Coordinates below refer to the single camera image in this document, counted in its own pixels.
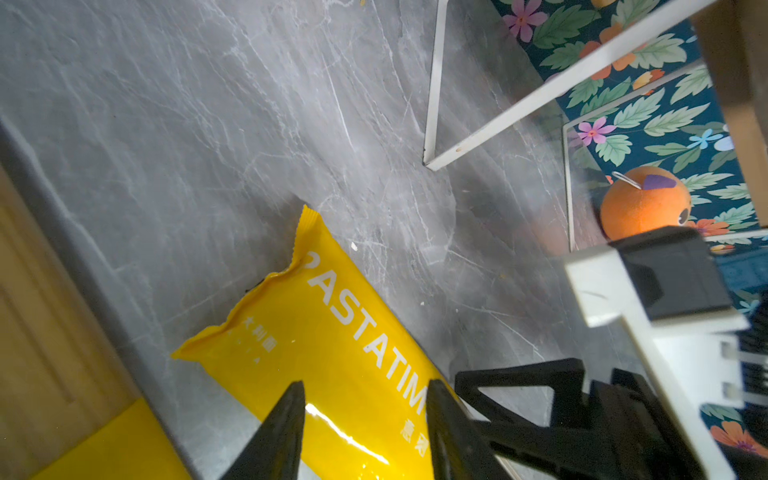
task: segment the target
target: orange plush toy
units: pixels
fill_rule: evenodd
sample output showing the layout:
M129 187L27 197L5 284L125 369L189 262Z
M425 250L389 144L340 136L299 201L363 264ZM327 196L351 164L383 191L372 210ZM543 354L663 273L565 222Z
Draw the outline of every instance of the orange plush toy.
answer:
M688 189L659 167L638 167L616 174L600 207L603 230L611 240L668 225L682 225L692 207Z

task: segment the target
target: marble tile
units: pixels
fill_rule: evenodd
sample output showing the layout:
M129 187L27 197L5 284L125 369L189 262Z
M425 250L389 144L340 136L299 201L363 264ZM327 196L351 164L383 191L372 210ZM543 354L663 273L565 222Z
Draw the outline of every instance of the marble tile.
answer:
M19 152L4 166L196 478L218 478L257 421L169 354L289 263L304 203L450 379L567 356L596 379L639 371L620 328L583 324L558 260L556 106L421 165L435 8L0 5L0 115ZM448 33L439 150L541 83L490 2L452 2ZM546 421L546 391L504 396Z

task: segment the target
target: purple felt patch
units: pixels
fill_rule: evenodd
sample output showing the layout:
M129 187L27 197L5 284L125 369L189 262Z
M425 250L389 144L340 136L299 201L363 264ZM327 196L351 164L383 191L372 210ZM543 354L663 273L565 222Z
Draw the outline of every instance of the purple felt patch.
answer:
M659 190L660 188L675 188L677 182L663 175L647 175L643 180L643 190Z

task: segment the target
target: wooden cabinet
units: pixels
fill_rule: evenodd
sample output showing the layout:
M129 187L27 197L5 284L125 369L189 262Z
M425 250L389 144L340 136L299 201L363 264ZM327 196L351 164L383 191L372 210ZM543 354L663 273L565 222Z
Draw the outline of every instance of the wooden cabinet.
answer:
M138 390L0 167L0 478L28 478Z

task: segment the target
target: yellow pasta bag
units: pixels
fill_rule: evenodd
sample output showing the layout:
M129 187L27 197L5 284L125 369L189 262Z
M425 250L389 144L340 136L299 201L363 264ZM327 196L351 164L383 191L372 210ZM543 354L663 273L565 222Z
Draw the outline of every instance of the yellow pasta bag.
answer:
M308 207L290 266L173 357L200 362L262 421L303 380L301 456L323 480L432 478L426 395L442 377Z

